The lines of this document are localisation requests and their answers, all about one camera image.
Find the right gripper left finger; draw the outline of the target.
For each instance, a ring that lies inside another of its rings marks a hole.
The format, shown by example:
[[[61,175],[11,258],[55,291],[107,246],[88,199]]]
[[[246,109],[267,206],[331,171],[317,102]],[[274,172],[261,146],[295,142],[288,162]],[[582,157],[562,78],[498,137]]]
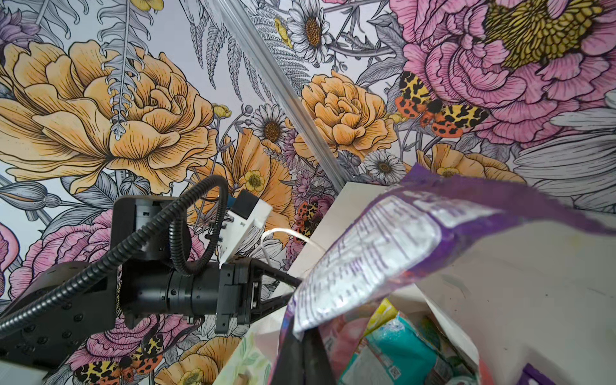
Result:
[[[285,334],[269,385],[303,385],[303,345],[290,327]]]

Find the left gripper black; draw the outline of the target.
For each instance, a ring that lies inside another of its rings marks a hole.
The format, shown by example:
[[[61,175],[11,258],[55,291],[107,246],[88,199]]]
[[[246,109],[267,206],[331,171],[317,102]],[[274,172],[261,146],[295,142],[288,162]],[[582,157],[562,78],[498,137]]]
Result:
[[[160,261],[134,261],[123,266],[120,307],[130,329],[150,315],[213,315],[215,331],[224,334],[232,319],[248,325],[284,308],[302,282],[248,258],[210,262],[190,277]]]

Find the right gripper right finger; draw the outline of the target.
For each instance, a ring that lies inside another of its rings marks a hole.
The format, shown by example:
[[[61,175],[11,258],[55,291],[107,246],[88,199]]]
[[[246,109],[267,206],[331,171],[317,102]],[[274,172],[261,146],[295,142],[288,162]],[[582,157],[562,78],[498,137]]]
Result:
[[[305,385],[336,385],[318,328],[307,330],[304,333],[303,369]]]

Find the teal red candy bag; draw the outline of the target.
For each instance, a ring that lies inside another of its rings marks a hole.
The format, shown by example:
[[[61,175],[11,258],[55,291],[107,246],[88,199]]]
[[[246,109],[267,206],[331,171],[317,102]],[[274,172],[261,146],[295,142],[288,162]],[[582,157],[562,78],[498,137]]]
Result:
[[[477,384],[474,370],[427,315],[397,315],[360,343],[340,384]]]

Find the yellow snack bag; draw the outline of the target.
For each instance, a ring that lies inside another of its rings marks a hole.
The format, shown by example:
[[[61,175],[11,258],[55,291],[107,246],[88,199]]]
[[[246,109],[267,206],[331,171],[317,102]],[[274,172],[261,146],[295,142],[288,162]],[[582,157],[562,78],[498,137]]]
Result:
[[[370,317],[364,332],[364,337],[370,335],[387,322],[395,319],[398,313],[399,311],[393,306],[393,304],[387,298],[384,298],[379,307],[375,310],[375,313],[372,317]]]

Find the purple snack packet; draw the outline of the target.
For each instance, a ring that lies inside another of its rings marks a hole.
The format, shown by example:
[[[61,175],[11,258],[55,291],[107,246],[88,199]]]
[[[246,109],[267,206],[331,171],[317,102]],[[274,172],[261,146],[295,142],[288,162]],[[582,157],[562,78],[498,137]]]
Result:
[[[555,382],[537,370],[532,364],[526,364],[522,369],[517,385],[555,385]]]
[[[412,283],[483,351],[583,347],[615,329],[615,231],[522,184],[417,168],[330,246],[281,332],[301,335]]]

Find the red paper gift bag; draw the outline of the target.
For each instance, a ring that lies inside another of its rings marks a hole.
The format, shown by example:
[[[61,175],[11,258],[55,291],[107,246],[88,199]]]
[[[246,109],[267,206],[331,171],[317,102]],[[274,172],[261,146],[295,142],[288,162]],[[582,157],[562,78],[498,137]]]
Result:
[[[421,174],[371,202],[338,199],[321,258],[252,327],[266,371],[237,355],[219,384],[336,384],[384,299],[431,311],[479,384],[615,381],[615,219],[513,182]]]

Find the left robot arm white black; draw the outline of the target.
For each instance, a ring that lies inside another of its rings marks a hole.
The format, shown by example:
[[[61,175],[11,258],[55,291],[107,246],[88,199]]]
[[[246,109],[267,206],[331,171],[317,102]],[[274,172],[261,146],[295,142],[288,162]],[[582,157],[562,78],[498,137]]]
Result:
[[[251,258],[237,247],[251,229],[264,226],[271,207],[249,192],[219,197],[210,243],[189,260],[186,212],[203,187],[181,197],[155,200],[125,197],[114,206],[112,246],[101,259],[65,262],[37,278],[1,317],[1,358],[53,370],[80,343],[114,327],[122,311],[127,327],[149,315],[188,319],[215,317],[226,332],[232,320],[248,325],[284,307],[289,296],[261,300],[264,277],[292,287],[300,280]]]

